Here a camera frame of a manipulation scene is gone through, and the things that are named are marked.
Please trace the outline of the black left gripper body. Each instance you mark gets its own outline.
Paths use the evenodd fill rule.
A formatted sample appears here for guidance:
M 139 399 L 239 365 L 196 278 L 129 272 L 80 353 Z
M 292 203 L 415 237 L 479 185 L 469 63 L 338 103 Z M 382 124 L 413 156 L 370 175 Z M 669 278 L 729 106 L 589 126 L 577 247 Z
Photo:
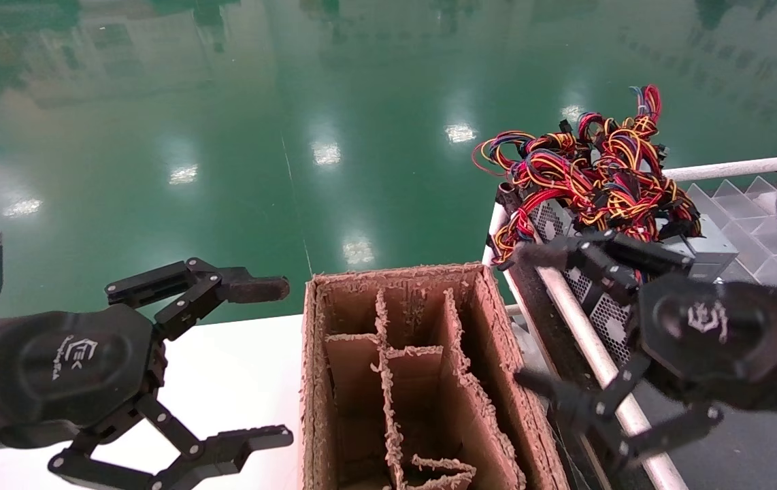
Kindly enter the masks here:
M 164 384 L 165 345 L 127 305 L 0 319 L 0 446 L 108 444 L 141 421 Z

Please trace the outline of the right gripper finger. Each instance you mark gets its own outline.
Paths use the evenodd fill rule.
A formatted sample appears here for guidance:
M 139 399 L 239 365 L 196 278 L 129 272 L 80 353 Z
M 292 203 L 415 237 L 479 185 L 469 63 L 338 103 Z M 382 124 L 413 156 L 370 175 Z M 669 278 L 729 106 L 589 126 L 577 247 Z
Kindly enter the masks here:
M 647 281 L 671 273 L 687 276 L 693 264 L 687 255 L 612 229 L 557 236 L 547 243 L 522 242 L 509 260 L 510 267 L 576 269 L 621 305 L 629 305 Z
M 600 391 L 585 391 L 527 367 L 515 373 L 515 381 L 521 387 L 546 397 L 572 431 L 584 435 L 594 431 L 612 453 L 614 470 L 625 470 L 705 438 L 724 419 L 723 412 L 712 404 L 690 404 L 675 418 L 636 435 L 626 434 L 616 415 L 618 407 L 631 397 L 651 366 L 650 357 L 634 354 Z

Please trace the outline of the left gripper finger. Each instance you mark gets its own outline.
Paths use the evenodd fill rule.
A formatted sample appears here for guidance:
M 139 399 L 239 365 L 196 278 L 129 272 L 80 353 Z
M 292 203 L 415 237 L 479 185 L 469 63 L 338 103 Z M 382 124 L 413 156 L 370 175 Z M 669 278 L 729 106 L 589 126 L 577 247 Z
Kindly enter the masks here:
M 90 489 L 193 489 L 208 478 L 239 474 L 254 452 L 293 443 L 293 433 L 285 425 L 218 432 L 199 440 L 153 394 L 139 395 L 124 404 L 112 413 L 109 425 L 117 429 L 125 419 L 145 419 L 180 455 L 158 474 L 126 468 L 93 459 L 94 450 L 106 434 L 86 430 L 50 459 L 48 471 Z
M 288 297 L 285 276 L 254 277 L 246 267 L 214 267 L 201 259 L 178 261 L 110 283 L 108 303 L 133 309 L 174 298 L 154 316 L 159 337 L 174 341 L 225 301 L 258 304 Z

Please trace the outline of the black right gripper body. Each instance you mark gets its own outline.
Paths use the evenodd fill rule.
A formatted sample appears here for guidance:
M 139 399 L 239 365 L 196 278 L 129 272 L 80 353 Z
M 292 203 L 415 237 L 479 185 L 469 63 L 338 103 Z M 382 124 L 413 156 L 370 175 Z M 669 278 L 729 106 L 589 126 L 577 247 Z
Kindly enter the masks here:
M 777 393 L 777 286 L 677 273 L 641 286 L 637 350 L 664 394 Z

